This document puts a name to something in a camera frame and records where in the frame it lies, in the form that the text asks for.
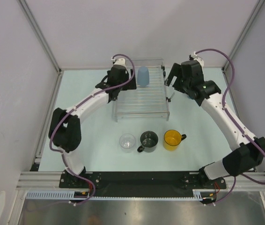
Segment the light blue plain cup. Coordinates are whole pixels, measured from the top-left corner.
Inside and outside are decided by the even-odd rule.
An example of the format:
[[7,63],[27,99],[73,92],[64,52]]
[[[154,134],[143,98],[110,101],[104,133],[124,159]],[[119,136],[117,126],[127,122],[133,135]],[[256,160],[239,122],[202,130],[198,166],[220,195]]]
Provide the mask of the light blue plain cup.
[[147,67],[138,69],[137,83],[140,87],[146,87],[149,84],[149,70]]

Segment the yellow ceramic mug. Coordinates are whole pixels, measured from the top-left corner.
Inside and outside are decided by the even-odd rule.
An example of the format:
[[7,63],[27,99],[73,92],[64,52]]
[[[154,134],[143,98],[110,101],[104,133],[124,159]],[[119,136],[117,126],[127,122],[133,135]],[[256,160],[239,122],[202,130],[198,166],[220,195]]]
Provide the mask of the yellow ceramic mug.
[[176,130],[168,130],[163,136],[163,147],[165,150],[175,151],[179,144],[186,138],[186,134],[180,134]]

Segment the grey ceramic mug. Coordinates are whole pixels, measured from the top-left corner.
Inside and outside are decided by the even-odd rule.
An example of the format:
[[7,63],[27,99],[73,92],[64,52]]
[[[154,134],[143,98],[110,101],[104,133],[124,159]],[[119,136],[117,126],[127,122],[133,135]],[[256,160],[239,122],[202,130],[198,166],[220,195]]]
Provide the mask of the grey ceramic mug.
[[140,136],[140,146],[138,147],[137,151],[151,153],[155,151],[156,146],[158,144],[158,136],[153,131],[145,131]]

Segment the clear octagonal glass cup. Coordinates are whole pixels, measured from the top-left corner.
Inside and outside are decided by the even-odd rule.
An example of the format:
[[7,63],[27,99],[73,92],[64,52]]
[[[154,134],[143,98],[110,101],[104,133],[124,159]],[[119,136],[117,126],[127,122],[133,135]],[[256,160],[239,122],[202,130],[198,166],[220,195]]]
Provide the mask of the clear octagonal glass cup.
[[123,152],[131,152],[136,144],[136,138],[134,135],[126,133],[123,134],[119,139],[119,145]]

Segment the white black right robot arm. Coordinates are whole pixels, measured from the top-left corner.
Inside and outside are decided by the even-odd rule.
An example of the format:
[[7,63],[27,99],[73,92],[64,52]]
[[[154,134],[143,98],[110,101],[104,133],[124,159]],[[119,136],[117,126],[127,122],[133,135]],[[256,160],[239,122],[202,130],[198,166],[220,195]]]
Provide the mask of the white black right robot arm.
[[262,163],[265,138],[256,137],[231,112],[218,85],[212,80],[205,81],[198,60],[174,63],[165,85],[195,100],[214,120],[231,149],[231,153],[223,159],[199,169],[199,184],[202,187],[210,188],[218,178],[236,177]]

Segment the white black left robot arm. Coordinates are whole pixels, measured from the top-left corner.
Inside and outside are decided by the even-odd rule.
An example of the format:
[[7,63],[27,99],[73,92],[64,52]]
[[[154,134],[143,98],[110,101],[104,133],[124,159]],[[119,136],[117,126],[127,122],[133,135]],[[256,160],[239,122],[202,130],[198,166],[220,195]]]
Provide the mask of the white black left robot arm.
[[61,154],[66,171],[71,174],[70,182],[75,187],[82,187],[86,182],[85,165],[74,154],[81,143],[82,122],[100,107],[116,100],[120,91],[127,90],[129,83],[136,85],[135,67],[129,74],[126,66],[114,65],[86,98],[66,110],[56,108],[53,111],[49,147]]

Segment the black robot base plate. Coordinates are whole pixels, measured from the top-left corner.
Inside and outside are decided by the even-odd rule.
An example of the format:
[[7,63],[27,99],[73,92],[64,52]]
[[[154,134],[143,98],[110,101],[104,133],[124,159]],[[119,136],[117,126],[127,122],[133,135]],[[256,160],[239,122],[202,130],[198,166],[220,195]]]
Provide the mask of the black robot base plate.
[[95,194],[124,196],[183,196],[195,189],[209,192],[227,188],[223,177],[202,181],[198,172],[85,172],[81,177],[95,185]]

